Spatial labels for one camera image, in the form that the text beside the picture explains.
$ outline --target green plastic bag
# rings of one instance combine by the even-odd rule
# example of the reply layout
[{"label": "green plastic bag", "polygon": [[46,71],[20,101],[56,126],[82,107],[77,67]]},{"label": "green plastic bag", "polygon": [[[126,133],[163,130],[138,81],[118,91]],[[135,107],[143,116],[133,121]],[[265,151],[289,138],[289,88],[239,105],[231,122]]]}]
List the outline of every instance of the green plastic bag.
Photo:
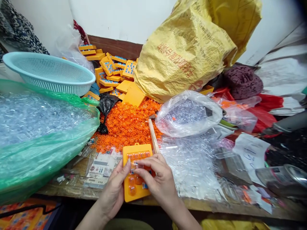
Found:
[{"label": "green plastic bag", "polygon": [[23,92],[43,99],[62,100],[63,104],[67,104],[65,108],[71,108],[72,105],[77,107],[78,111],[84,110],[87,120],[69,127],[70,129],[17,144],[0,146],[0,205],[23,201],[49,182],[63,166],[78,155],[100,124],[100,112],[95,107],[98,106],[97,101],[81,99],[73,94],[55,93],[19,82],[0,80],[2,100],[5,100],[8,93]]}]

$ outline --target plastic colander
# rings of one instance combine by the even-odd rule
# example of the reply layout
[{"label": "plastic colander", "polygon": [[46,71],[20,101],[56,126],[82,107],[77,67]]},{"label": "plastic colander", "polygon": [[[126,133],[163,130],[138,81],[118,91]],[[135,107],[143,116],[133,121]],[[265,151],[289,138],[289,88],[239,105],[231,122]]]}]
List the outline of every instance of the plastic colander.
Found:
[{"label": "plastic colander", "polygon": [[3,62],[12,71],[19,73],[27,84],[54,92],[83,96],[96,80],[90,70],[46,54],[11,52],[3,56]]}]

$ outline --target patterned fabric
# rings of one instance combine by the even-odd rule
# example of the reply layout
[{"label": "patterned fabric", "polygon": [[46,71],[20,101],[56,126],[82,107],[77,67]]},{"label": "patterned fabric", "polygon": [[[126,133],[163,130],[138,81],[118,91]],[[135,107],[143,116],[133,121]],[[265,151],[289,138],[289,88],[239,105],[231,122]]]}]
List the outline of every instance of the patterned fabric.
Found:
[{"label": "patterned fabric", "polygon": [[[33,32],[33,25],[16,11],[10,0],[0,7],[0,37],[19,51],[49,54]],[[0,48],[0,63],[5,51]]]},{"label": "patterned fabric", "polygon": [[74,20],[74,28],[77,29],[79,33],[81,34],[81,39],[83,40],[84,45],[90,45],[89,37],[87,36],[83,28],[79,26],[75,20]]},{"label": "patterned fabric", "polygon": [[235,100],[256,96],[263,90],[262,80],[247,66],[236,66],[224,73]]}]

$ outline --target yellow plastic tile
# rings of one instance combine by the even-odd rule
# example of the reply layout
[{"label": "yellow plastic tile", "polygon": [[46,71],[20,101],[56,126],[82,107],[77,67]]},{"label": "yellow plastic tile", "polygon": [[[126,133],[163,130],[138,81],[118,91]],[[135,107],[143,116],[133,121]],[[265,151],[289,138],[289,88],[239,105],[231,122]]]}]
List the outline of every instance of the yellow plastic tile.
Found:
[{"label": "yellow plastic tile", "polygon": [[114,66],[116,68],[124,69],[126,67],[126,64],[119,62],[119,63],[114,63]]},{"label": "yellow plastic tile", "polygon": [[100,87],[99,85],[99,79],[100,79],[100,73],[104,72],[103,68],[96,68],[95,69],[95,77],[96,77],[96,83],[97,85]]},{"label": "yellow plastic tile", "polygon": [[105,73],[108,75],[108,77],[113,75],[113,65],[110,62],[103,62],[102,68],[104,69]]},{"label": "yellow plastic tile", "polygon": [[94,100],[94,101],[100,100],[100,97],[98,95],[94,94],[91,91],[88,91],[82,98],[84,98],[84,97],[88,97],[89,99]]},{"label": "yellow plastic tile", "polygon": [[123,93],[127,93],[128,89],[131,86],[131,83],[131,81],[124,80],[122,83],[119,84],[119,86],[116,87],[116,89]]},{"label": "yellow plastic tile", "polygon": [[125,64],[127,63],[127,59],[124,59],[124,58],[119,57],[119,56],[112,56],[111,58],[115,61],[118,61],[118,62],[122,62],[122,63],[125,63]]},{"label": "yellow plastic tile", "polygon": [[134,78],[133,74],[134,74],[134,68],[136,66],[136,62],[134,61],[127,61],[126,63],[126,67],[124,68],[124,72],[122,73],[125,77],[128,78]]},{"label": "yellow plastic tile", "polygon": [[112,60],[112,55],[109,54],[109,53],[106,53],[106,56],[108,57],[109,62],[110,62],[112,65],[114,65],[114,62],[113,62],[113,60]]},{"label": "yellow plastic tile", "polygon": [[106,56],[105,53],[102,54],[96,54],[96,55],[90,55],[90,56],[86,56],[86,59],[88,61],[100,61],[102,58],[104,58]]},{"label": "yellow plastic tile", "polygon": [[99,92],[100,93],[105,93],[105,92],[109,92],[109,91],[112,91],[114,90],[114,87],[102,87]]},{"label": "yellow plastic tile", "polygon": [[109,61],[109,58],[107,56],[103,57],[101,60],[100,60],[100,65],[102,66],[102,63],[104,62],[108,62]]},{"label": "yellow plastic tile", "polygon": [[145,97],[145,94],[137,87],[134,82],[132,82],[122,102],[139,107]]},{"label": "yellow plastic tile", "polygon": [[107,79],[103,79],[103,78],[101,78],[99,80],[99,82],[100,82],[100,84],[102,84],[105,87],[116,87],[116,86],[119,85],[119,83],[116,82],[116,81],[107,80]]},{"label": "yellow plastic tile", "polygon": [[82,45],[79,46],[79,50],[95,50],[96,46],[94,45]]},{"label": "yellow plastic tile", "polygon": [[119,97],[120,95],[122,95],[122,92],[118,91],[117,89],[114,89],[110,92],[110,95]]},{"label": "yellow plastic tile", "polygon": [[123,71],[124,71],[123,69],[117,68],[116,70],[113,71],[113,74],[114,74],[114,75],[116,75],[116,74],[121,74],[121,73],[123,73]]},{"label": "yellow plastic tile", "polygon": [[119,77],[119,76],[114,76],[114,75],[112,75],[112,76],[110,76],[110,77],[106,77],[108,80],[111,80],[111,81],[117,81],[117,82],[119,82],[120,80],[121,80],[121,77]]},{"label": "yellow plastic tile", "polygon": [[[123,165],[126,165],[128,159],[131,160],[131,168],[135,169],[136,160],[144,159],[153,155],[151,144],[144,144],[132,146],[124,146],[122,149]],[[155,172],[151,168],[146,168],[153,176]],[[144,180],[132,171],[124,180],[124,197],[126,202],[130,202],[145,196],[150,195],[150,191]]]},{"label": "yellow plastic tile", "polygon": [[83,55],[96,54],[96,50],[81,51]]},{"label": "yellow plastic tile", "polygon": [[208,93],[212,93],[213,90],[214,90],[214,87],[207,85],[207,86],[204,86],[204,88],[200,91],[200,93],[203,95],[207,95]]},{"label": "yellow plastic tile", "polygon": [[118,98],[123,100],[125,98],[126,94],[125,93],[122,93]]}]

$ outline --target wooden board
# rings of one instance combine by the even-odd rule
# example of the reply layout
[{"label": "wooden board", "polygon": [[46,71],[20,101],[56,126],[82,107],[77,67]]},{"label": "wooden board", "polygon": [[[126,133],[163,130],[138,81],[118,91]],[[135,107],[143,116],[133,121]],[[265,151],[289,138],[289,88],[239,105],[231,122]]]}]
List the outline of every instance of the wooden board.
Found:
[{"label": "wooden board", "polygon": [[[96,155],[96,151],[92,151],[92,157]],[[41,188],[37,193],[49,196],[67,196],[86,200],[97,200],[101,189],[83,187],[86,175],[86,169],[89,158],[83,159],[78,163],[74,169],[80,173],[80,178],[74,186],[67,186],[65,183],[60,185],[47,184]],[[186,207],[190,210],[218,212],[229,214],[249,215],[255,217],[269,217],[277,219],[305,221],[307,210],[299,203],[294,203],[289,199],[283,199],[287,209],[273,208],[273,214],[269,214],[263,209],[249,204],[235,204],[235,203],[218,203],[214,201],[197,200],[192,198],[183,198]],[[158,205],[152,196],[144,197],[140,200],[130,202],[138,205]]]},{"label": "wooden board", "polygon": [[109,52],[112,55],[120,56],[126,59],[136,60],[140,56],[143,46],[142,44],[102,38],[93,35],[88,35],[88,37],[91,44],[95,45],[97,49],[102,49],[103,51]]}]

